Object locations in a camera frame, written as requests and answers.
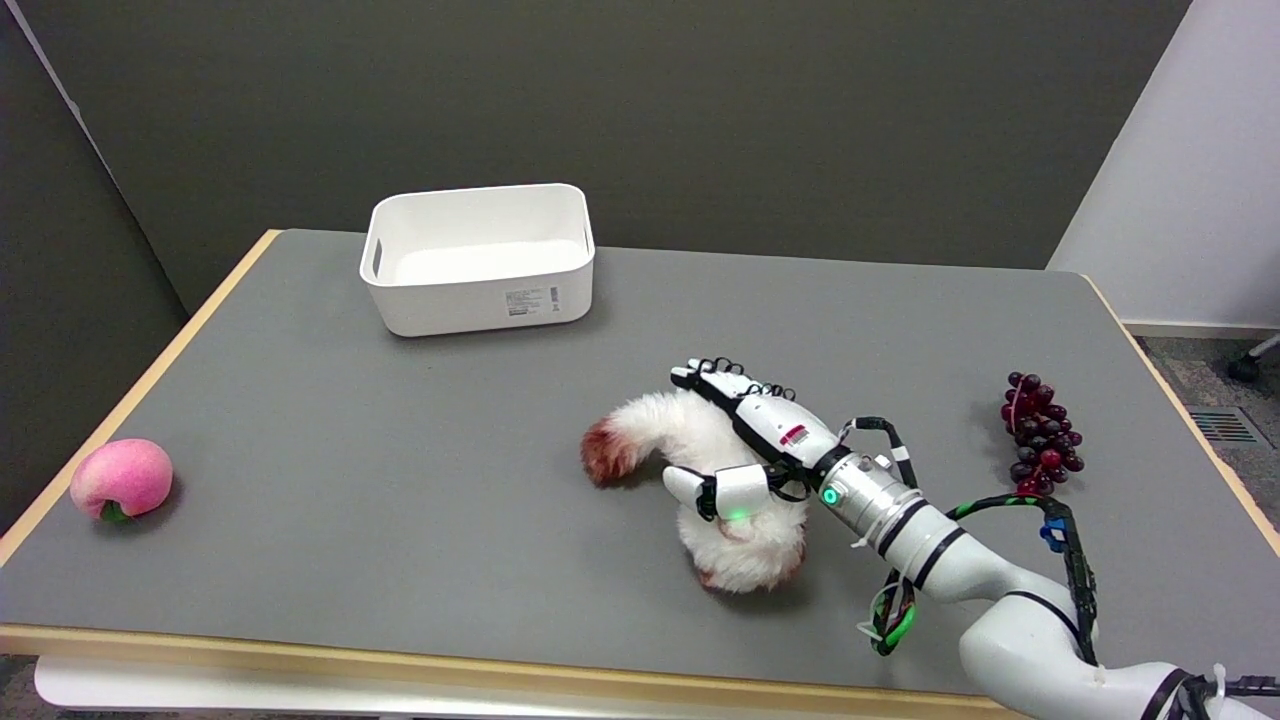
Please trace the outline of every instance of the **gray table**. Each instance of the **gray table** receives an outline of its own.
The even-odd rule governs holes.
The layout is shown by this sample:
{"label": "gray table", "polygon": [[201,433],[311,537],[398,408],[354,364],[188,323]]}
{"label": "gray table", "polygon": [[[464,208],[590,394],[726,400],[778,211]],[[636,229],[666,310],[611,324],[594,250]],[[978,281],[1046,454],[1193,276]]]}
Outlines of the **gray table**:
{"label": "gray table", "polygon": [[[31,520],[0,571],[10,639],[38,650],[50,635],[22,626],[73,628],[108,633],[63,633],[60,650],[160,633],[975,693],[956,641],[980,607],[924,600],[878,657],[854,624],[886,566],[817,507],[795,584],[723,598],[691,574],[660,483],[585,479],[591,421],[666,389],[686,357],[727,355],[831,423],[891,418],[947,507],[1009,489],[1004,378],[1039,373],[1085,434],[1088,468],[1060,497],[1098,577],[1103,662],[1280,661],[1276,551],[1078,275],[602,249],[576,323],[407,341],[360,283],[361,241],[270,243],[114,432],[168,448],[175,500],[127,528],[65,497]],[[1061,577],[1034,511],[966,527]]]}

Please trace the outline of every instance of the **floor vent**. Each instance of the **floor vent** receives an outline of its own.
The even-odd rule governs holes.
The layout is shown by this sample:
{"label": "floor vent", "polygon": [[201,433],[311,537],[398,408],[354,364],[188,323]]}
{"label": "floor vent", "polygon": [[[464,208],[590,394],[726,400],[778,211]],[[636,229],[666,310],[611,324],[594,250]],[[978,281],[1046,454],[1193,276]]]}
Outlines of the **floor vent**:
{"label": "floor vent", "polygon": [[1271,447],[1239,407],[1188,406],[1187,411],[1213,447]]}

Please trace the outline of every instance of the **barcode sticker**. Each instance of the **barcode sticker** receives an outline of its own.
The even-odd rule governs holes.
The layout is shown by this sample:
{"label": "barcode sticker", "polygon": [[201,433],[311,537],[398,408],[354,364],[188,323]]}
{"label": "barcode sticker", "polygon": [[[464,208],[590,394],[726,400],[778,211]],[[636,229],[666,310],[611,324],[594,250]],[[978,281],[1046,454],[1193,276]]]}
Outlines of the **barcode sticker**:
{"label": "barcode sticker", "polygon": [[559,313],[559,286],[507,291],[507,316]]}

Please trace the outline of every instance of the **bunch of grapes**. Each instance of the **bunch of grapes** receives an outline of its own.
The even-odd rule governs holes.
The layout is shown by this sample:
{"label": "bunch of grapes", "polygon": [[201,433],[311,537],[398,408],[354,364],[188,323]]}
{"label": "bunch of grapes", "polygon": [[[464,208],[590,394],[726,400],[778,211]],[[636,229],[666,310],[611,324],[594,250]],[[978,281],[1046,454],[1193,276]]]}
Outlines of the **bunch of grapes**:
{"label": "bunch of grapes", "polygon": [[1019,495],[1052,495],[1055,484],[1066,482],[1068,471],[1084,469],[1075,452],[1084,437],[1071,429],[1066,407],[1052,404],[1053,388],[1039,375],[1010,373],[1009,384],[1000,409],[1005,430],[1018,443],[1018,462],[1009,468],[1009,477],[1018,483]]}

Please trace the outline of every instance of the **green leaf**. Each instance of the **green leaf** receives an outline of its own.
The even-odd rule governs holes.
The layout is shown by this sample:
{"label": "green leaf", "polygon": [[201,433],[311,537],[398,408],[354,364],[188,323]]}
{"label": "green leaf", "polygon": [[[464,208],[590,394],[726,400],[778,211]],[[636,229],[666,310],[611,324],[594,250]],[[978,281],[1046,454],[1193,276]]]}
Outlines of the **green leaf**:
{"label": "green leaf", "polygon": [[108,523],[124,523],[127,520],[132,520],[132,518],[124,514],[124,510],[120,510],[120,503],[114,500],[108,500],[106,503],[102,505],[102,514],[99,515],[99,518],[106,520]]}

